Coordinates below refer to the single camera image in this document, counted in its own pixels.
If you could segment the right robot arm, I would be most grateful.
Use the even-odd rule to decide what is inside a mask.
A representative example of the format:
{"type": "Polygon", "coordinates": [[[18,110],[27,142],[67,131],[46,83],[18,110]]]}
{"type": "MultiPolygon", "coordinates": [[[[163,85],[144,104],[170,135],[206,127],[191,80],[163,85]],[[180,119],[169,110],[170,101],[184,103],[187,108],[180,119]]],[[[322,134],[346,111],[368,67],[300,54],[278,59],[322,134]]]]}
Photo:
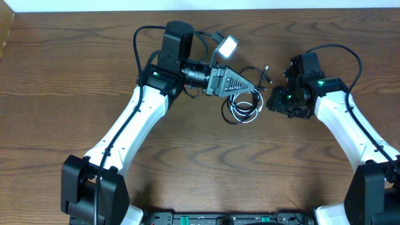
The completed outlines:
{"type": "Polygon", "coordinates": [[[317,207],[315,224],[399,224],[399,151],[391,147],[356,106],[339,78],[326,78],[314,52],[291,58],[285,86],[266,106],[289,118],[316,116],[345,152],[354,176],[344,201],[317,207]]]}

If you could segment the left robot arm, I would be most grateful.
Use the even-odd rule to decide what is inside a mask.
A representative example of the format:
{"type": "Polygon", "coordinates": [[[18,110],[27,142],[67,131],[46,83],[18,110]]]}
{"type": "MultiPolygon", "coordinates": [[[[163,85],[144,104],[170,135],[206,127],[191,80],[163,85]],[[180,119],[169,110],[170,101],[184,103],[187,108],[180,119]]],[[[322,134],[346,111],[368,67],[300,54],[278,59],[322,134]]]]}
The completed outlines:
{"type": "Polygon", "coordinates": [[[163,26],[162,46],[138,66],[132,97],[106,135],[83,157],[69,156],[61,169],[61,211],[71,224],[140,224],[144,211],[132,205],[125,176],[141,144],[172,103],[189,88],[229,97],[254,84],[229,66],[190,59],[190,24],[163,26]]]}

